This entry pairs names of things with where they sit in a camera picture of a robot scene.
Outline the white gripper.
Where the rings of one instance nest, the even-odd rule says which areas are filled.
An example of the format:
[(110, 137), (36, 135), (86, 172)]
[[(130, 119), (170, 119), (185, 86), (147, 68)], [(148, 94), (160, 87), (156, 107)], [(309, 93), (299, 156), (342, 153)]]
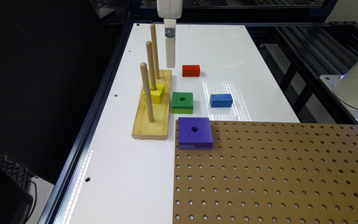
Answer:
[(181, 18), (183, 0), (157, 0), (157, 14), (164, 20), (167, 68), (175, 68), (176, 19)]

